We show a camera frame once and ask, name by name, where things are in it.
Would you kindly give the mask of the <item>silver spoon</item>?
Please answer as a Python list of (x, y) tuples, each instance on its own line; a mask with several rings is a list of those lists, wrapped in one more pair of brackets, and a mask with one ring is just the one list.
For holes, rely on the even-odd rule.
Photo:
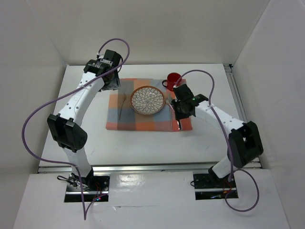
[(172, 119), (172, 105), (171, 105), (172, 97), (170, 94), (167, 94), (167, 99), (165, 101), (166, 105), (169, 107), (170, 112), (170, 123), (171, 123), (171, 129), (173, 128), (173, 119)]

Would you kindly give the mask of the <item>red enamel mug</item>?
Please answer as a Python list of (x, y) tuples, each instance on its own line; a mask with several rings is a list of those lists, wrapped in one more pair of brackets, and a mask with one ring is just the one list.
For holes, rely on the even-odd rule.
[(173, 91), (175, 86), (179, 86), (181, 83), (181, 75), (179, 73), (170, 73), (167, 79), (162, 81), (163, 87), (169, 91)]

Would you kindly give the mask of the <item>floral patterned plate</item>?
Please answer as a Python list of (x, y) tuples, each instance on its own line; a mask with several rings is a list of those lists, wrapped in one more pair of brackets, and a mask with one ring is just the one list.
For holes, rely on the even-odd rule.
[(132, 109), (141, 115), (154, 115), (165, 104), (163, 92), (153, 86), (142, 86), (133, 91), (130, 97)]

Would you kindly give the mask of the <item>silver fork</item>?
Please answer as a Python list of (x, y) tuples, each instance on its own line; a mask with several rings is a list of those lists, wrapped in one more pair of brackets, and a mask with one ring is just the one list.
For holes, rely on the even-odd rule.
[(122, 109), (124, 102), (126, 101), (126, 94), (122, 93), (118, 95), (118, 120), (121, 119)]

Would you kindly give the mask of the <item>checkered orange grey cloth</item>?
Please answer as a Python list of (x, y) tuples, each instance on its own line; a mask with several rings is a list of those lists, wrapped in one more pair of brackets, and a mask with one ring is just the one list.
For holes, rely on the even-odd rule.
[(135, 90), (143, 86), (152, 86), (161, 90), (165, 95), (166, 102), (175, 98), (173, 92), (163, 87), (160, 79), (121, 79), (121, 88), (110, 94), (106, 129), (178, 132), (179, 129), (174, 112), (168, 104), (164, 104), (163, 108), (155, 114), (140, 114), (134, 111), (131, 106), (131, 95)]

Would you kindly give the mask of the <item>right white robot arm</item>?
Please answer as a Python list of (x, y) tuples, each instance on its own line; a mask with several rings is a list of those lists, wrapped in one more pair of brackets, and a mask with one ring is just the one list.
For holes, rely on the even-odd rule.
[(263, 152), (263, 145), (257, 125), (236, 119), (211, 103), (202, 94), (194, 95), (183, 84), (173, 89), (175, 99), (170, 104), (174, 110), (179, 129), (181, 120), (190, 116), (198, 117), (224, 134), (227, 144), (226, 156), (208, 169), (208, 182), (219, 187), (225, 180), (232, 180), (233, 172), (243, 168)]

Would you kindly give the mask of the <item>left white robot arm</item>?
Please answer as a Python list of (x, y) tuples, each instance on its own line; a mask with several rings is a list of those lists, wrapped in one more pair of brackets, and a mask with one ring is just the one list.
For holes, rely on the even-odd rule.
[(84, 115), (96, 94), (100, 91), (120, 88), (116, 67), (122, 57), (115, 51), (106, 50), (102, 58), (89, 60), (74, 93), (57, 115), (51, 114), (47, 119), (52, 138), (65, 152), (72, 164), (72, 178), (83, 190), (94, 185), (93, 168), (89, 164), (84, 146), (87, 133), (81, 128)]

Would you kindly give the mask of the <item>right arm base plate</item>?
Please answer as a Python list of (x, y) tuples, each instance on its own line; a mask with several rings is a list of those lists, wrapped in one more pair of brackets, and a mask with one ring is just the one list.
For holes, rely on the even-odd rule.
[(228, 198), (239, 198), (234, 179), (228, 182), (227, 178), (212, 182), (206, 173), (193, 174), (193, 181), (190, 185), (194, 188), (196, 200), (214, 200)]

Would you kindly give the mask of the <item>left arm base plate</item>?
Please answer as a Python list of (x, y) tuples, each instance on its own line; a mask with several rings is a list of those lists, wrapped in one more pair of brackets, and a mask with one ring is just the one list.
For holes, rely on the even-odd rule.
[[(72, 175), (68, 177), (57, 176), (59, 181), (67, 183), (65, 191), (65, 203), (81, 202), (81, 184), (79, 181), (73, 179)], [(84, 201), (91, 202), (96, 198), (96, 202), (108, 202), (109, 200), (109, 184), (110, 176), (96, 176), (93, 183), (83, 185)]]

